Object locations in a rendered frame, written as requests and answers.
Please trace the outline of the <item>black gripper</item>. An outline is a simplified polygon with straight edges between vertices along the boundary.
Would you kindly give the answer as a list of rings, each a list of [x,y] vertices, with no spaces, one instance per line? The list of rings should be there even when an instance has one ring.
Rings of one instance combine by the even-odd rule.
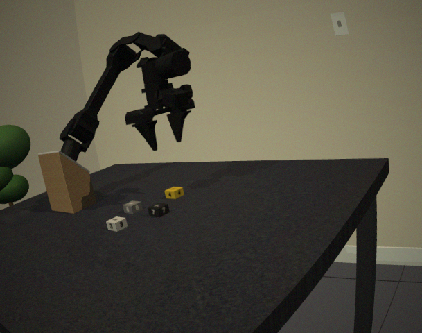
[[[155,151],[157,150],[157,138],[155,133],[157,120],[153,121],[152,118],[155,115],[170,112],[170,114],[167,114],[166,116],[176,141],[180,142],[185,118],[191,112],[190,109],[195,108],[195,101],[193,99],[188,99],[188,105],[181,105],[178,108],[171,108],[170,106],[162,105],[160,103],[160,106],[156,108],[154,100],[156,90],[166,90],[169,87],[173,87],[172,83],[168,83],[168,79],[166,79],[145,84],[144,87],[145,89],[142,89],[141,93],[146,93],[148,105],[140,110],[127,112],[125,115],[126,125],[132,124],[132,127],[135,127],[139,133],[143,135],[149,146]]]

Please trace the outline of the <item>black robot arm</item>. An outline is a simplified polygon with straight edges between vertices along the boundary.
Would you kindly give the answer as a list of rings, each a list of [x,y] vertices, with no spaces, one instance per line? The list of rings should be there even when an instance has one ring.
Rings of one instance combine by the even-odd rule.
[[[140,52],[136,53],[127,46],[132,43],[141,49]],[[166,34],[153,37],[137,32],[133,36],[122,37],[110,48],[106,68],[85,107],[74,115],[61,132],[59,139],[64,141],[61,152],[66,156],[77,161],[79,153],[87,151],[99,125],[97,114],[118,75],[137,61],[144,50],[156,56],[143,57],[137,64],[137,68],[141,67],[144,84],[182,76],[189,73],[191,69],[187,49],[181,48]],[[158,89],[154,96],[156,108],[160,106],[160,103],[171,108],[178,108],[181,105],[188,105],[188,99],[191,98],[193,98],[193,90],[189,84],[181,85],[180,88],[169,87],[160,91]],[[80,140],[82,144],[68,135]]]

